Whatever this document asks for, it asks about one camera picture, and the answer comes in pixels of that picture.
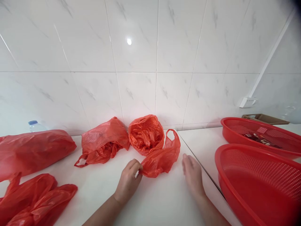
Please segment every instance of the hand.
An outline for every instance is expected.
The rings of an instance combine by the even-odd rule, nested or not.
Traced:
[[[137,177],[135,177],[135,175],[138,170],[142,169],[143,167],[138,160],[133,159],[122,171],[116,191],[113,194],[113,197],[120,204],[125,205],[134,195],[142,179],[142,174],[138,174]]]
[[[192,156],[183,154],[182,166],[186,183],[192,196],[194,198],[205,196],[201,165]]]

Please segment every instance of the bottle cap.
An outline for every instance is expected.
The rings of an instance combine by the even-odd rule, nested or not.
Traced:
[[[38,122],[36,120],[28,122],[28,124],[30,124],[30,125],[37,124],[37,123]]]

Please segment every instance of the power socket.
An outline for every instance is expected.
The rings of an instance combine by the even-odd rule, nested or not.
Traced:
[[[244,97],[240,104],[240,108],[250,108],[257,104],[258,99],[255,97]]]

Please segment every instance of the red colander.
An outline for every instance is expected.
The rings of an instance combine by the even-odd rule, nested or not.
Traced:
[[[215,153],[221,190],[244,226],[295,225],[301,164],[259,148],[225,144]]]
[[[289,159],[301,157],[301,136],[287,130],[243,118],[223,118],[223,136],[229,143],[245,144],[258,147]],[[267,140],[281,147],[274,148],[251,140],[245,136],[246,133],[256,133],[264,136]]]

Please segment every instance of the cardboard box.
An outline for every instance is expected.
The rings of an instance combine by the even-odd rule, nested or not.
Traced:
[[[289,124],[288,121],[274,118],[272,116],[268,116],[268,115],[264,115],[264,114],[243,115],[242,118],[265,122],[265,123],[268,123],[271,125],[287,125],[287,124]]]

